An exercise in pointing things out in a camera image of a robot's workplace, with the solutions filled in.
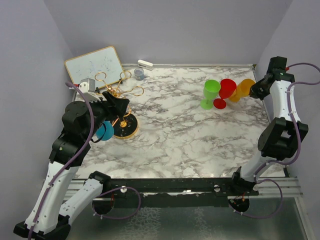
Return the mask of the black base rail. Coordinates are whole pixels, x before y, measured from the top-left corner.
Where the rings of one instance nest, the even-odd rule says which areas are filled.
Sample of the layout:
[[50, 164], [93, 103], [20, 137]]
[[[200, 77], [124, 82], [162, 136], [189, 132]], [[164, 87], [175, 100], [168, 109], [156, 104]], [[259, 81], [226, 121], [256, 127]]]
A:
[[115, 208], [227, 207], [228, 197], [258, 195], [254, 184], [241, 187], [231, 177], [111, 178], [95, 171], [89, 178], [101, 182], [106, 193], [94, 203]]

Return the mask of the green wine glass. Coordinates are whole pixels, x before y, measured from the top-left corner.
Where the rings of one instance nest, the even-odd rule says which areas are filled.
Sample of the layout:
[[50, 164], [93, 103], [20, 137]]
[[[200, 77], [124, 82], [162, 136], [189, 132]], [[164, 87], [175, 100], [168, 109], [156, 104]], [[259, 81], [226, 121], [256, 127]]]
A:
[[214, 79], [209, 79], [204, 83], [203, 88], [203, 96], [204, 99], [200, 101], [200, 106], [204, 110], [210, 110], [213, 108], [213, 100], [217, 97], [219, 94], [219, 91], [221, 89], [221, 84]]

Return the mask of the blue wine glass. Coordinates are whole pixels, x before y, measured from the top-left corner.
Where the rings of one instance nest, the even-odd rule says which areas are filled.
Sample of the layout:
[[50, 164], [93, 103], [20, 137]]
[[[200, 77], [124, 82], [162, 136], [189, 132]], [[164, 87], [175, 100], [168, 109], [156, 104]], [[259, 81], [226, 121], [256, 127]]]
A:
[[96, 131], [95, 136], [97, 137], [97, 140], [94, 141], [95, 143], [111, 139], [114, 136], [114, 127], [110, 121], [104, 121], [101, 127]]

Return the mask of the white whiteboard eraser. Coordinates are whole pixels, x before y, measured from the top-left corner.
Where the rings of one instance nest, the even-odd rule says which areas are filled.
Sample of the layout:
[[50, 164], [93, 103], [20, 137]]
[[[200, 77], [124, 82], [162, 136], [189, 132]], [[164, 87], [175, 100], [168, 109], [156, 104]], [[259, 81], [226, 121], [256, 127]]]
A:
[[154, 64], [145, 60], [139, 59], [137, 61], [137, 65], [142, 68], [142, 69], [147, 69], [147, 70], [153, 70], [154, 69]]

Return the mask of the whiteboard with wooden frame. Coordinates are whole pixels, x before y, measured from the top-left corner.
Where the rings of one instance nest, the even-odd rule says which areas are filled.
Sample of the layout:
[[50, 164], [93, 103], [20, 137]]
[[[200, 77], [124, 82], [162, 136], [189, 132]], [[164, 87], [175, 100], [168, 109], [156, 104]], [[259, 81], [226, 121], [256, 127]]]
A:
[[113, 46], [95, 50], [64, 62], [64, 66], [74, 84], [83, 79], [98, 79], [95, 86], [104, 88], [117, 83], [124, 71], [118, 54]]

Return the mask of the orange wine glass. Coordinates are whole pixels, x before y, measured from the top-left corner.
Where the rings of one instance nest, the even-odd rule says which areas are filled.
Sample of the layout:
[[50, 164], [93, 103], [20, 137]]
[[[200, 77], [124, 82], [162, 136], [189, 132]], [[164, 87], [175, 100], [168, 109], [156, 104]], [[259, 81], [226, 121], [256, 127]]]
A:
[[228, 98], [231, 102], [238, 102], [241, 98], [245, 98], [249, 96], [250, 94], [250, 88], [255, 84], [256, 82], [252, 79], [244, 79], [242, 82], [240, 82], [233, 94]]

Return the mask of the red wine glass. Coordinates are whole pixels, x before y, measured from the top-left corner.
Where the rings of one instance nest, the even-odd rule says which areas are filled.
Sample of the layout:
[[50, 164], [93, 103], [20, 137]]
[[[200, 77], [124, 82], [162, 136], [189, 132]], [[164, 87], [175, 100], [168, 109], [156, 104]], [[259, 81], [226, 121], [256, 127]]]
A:
[[222, 79], [220, 82], [219, 98], [213, 101], [213, 105], [217, 109], [224, 109], [227, 106], [225, 99], [228, 99], [236, 90], [237, 84], [229, 78]]

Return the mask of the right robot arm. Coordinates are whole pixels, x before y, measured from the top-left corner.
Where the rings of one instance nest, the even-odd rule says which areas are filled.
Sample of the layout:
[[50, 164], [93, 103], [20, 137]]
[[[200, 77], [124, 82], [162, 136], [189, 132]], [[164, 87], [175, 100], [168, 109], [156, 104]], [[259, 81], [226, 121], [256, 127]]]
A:
[[285, 165], [298, 153], [302, 140], [309, 131], [301, 122], [294, 100], [295, 77], [287, 72], [287, 58], [276, 56], [269, 61], [266, 75], [251, 86], [249, 95], [263, 100], [272, 97], [273, 120], [262, 132], [257, 143], [256, 155], [232, 175], [229, 189], [236, 195], [251, 192], [258, 178], [270, 166]]

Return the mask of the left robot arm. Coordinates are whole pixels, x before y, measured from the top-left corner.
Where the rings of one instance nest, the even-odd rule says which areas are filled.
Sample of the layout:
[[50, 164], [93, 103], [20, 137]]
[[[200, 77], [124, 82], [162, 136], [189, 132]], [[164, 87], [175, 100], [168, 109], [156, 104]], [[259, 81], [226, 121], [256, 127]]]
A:
[[48, 171], [39, 197], [25, 221], [15, 225], [14, 234], [28, 240], [64, 240], [71, 225], [83, 209], [97, 196], [106, 197], [111, 190], [110, 177], [92, 173], [69, 200], [64, 197], [91, 146], [93, 135], [105, 122], [123, 117], [129, 100], [108, 92], [102, 97], [73, 101], [62, 116], [63, 129], [54, 141]]

